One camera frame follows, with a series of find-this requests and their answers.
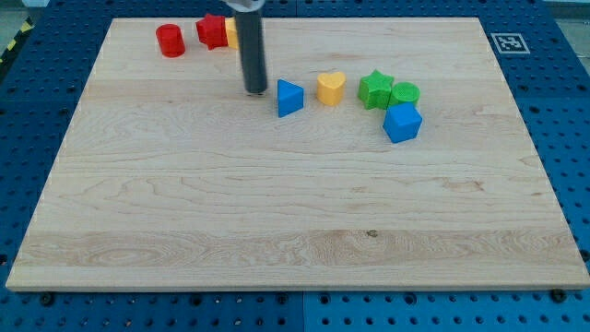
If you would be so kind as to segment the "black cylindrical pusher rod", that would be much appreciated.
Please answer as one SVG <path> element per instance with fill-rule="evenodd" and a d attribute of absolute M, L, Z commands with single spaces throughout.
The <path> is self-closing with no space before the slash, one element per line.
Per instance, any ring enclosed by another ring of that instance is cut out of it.
<path fill-rule="evenodd" d="M 267 90 L 263 21 L 260 11 L 234 12 L 244 88 L 249 94 Z"/>

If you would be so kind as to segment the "grey rod mount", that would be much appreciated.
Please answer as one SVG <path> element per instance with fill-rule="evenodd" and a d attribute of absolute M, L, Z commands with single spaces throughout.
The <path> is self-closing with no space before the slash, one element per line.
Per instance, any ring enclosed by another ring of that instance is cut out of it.
<path fill-rule="evenodd" d="M 258 11 L 266 0 L 222 0 L 235 11 Z"/>

